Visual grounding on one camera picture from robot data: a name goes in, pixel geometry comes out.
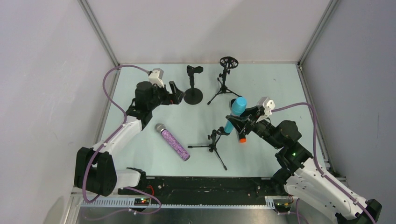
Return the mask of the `blue microphone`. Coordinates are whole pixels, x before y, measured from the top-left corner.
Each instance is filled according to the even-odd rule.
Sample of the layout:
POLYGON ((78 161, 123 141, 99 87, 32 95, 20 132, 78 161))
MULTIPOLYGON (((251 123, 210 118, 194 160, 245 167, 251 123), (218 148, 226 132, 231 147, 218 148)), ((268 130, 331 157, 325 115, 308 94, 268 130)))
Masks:
MULTIPOLYGON (((238 97, 230 102, 230 108, 231 108, 231 113, 230 116, 240 116, 246 109, 247 106, 247 100, 244 97, 238 97)), ((230 134, 232 130, 234 129, 234 126, 231 124, 230 121, 227 121, 224 131, 226 134, 230 134)))

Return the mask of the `small black tripod stand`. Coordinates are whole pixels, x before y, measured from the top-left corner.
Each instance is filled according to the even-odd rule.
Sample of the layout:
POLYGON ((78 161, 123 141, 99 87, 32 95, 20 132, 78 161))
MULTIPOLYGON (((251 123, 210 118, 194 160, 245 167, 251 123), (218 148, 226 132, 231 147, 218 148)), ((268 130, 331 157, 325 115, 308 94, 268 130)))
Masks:
POLYGON ((217 130, 213 129, 212 133, 210 135, 208 135, 208 140, 212 141, 211 144, 206 145, 206 146, 188 146, 188 148, 200 148, 200 147, 209 148, 208 151, 211 153, 214 152, 216 154, 216 156, 220 160, 224 170, 227 171, 228 169, 227 169, 226 165, 224 164, 224 162, 223 162, 222 158, 220 157, 218 150, 217 150, 217 143, 220 140, 222 135, 229 135, 229 133, 225 132, 225 129, 223 126, 219 127, 217 130))

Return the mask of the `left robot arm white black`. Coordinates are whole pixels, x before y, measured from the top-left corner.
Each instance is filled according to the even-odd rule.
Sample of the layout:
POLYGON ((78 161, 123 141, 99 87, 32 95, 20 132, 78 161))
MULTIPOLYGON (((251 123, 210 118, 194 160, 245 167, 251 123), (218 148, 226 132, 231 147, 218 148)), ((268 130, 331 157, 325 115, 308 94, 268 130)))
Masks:
POLYGON ((82 147, 77 152, 74 184, 84 193, 92 192, 108 196, 115 189, 136 187, 143 171, 136 168, 116 170, 113 157, 130 140, 139 134, 152 119, 152 111, 160 105, 178 105, 185 93, 173 81, 169 82, 171 92, 165 86, 149 81, 139 82, 135 98, 124 112, 120 126, 104 141, 91 148, 82 147))

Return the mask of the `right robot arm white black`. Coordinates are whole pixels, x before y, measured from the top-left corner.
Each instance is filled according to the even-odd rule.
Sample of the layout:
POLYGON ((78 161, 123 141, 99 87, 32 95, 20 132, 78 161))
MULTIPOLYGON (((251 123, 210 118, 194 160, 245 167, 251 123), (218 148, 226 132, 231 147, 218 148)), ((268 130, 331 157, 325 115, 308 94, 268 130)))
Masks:
POLYGON ((301 133, 294 121, 277 126, 259 121, 264 112, 250 108, 241 117, 226 119, 239 133, 255 133, 279 151, 275 154, 281 168, 272 176, 275 188, 303 200, 336 224, 375 224, 382 205, 356 194, 321 166, 315 156, 298 141, 301 133))

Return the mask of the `black round base mic stand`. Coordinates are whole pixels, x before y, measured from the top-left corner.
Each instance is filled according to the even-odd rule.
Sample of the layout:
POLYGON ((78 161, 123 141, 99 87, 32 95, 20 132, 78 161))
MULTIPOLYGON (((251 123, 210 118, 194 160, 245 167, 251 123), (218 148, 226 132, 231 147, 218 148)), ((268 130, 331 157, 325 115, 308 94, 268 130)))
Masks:
POLYGON ((194 75, 202 73, 204 68, 202 66, 193 67, 187 65, 186 71, 190 81, 190 88, 185 91, 184 100, 187 104, 197 105, 203 99, 203 93, 200 89, 195 87, 194 75))

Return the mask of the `black microphone orange end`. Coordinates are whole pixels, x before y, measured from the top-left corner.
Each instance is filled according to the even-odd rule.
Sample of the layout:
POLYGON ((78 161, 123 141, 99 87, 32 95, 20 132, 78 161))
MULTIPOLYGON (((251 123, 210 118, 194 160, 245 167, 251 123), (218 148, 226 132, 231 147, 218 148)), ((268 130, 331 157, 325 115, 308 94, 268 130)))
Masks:
MULTIPOLYGON (((236 100, 236 98, 234 98, 230 101, 230 108, 232 108, 232 105, 235 100, 236 100)), ((237 133, 237 134, 238 134, 239 143, 245 143, 247 141, 245 134, 243 134, 243 133, 237 133)))

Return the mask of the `purple glitter microphone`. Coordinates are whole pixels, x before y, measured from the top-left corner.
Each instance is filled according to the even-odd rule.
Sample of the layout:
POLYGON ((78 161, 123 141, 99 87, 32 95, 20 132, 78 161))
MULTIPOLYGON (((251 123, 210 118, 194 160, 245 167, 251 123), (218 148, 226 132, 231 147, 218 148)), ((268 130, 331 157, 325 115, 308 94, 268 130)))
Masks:
POLYGON ((190 154, 173 136, 173 134, 165 127, 164 124, 157 123, 155 125, 156 131, 164 138, 164 140, 172 147, 172 149, 181 157, 183 161, 190 158, 190 154))

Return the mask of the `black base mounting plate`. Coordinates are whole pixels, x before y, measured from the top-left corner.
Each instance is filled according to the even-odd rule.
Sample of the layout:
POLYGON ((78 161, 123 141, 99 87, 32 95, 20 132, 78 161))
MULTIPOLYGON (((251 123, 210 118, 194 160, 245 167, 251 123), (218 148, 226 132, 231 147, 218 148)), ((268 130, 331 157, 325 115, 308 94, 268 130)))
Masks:
POLYGON ((285 196, 271 179, 261 177, 147 177, 135 187, 154 193, 167 205, 265 205, 266 197, 285 196))

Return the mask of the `black tripod shock mount stand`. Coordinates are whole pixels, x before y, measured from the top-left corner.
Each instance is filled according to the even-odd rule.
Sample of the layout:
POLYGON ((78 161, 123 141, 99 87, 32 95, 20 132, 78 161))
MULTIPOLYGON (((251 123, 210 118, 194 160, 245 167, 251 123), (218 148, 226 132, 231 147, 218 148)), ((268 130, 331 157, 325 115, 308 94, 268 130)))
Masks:
POLYGON ((220 88, 218 92, 215 93, 215 95, 211 98, 211 100, 208 101, 207 105, 210 105, 211 102, 221 94, 233 94, 237 97, 241 97, 241 95, 230 90, 226 85, 227 76, 230 74, 230 71, 237 68, 239 65, 238 60, 231 56, 225 56, 220 58, 219 63, 223 67, 222 73, 219 73, 219 77, 217 78, 217 81, 220 83, 220 88))

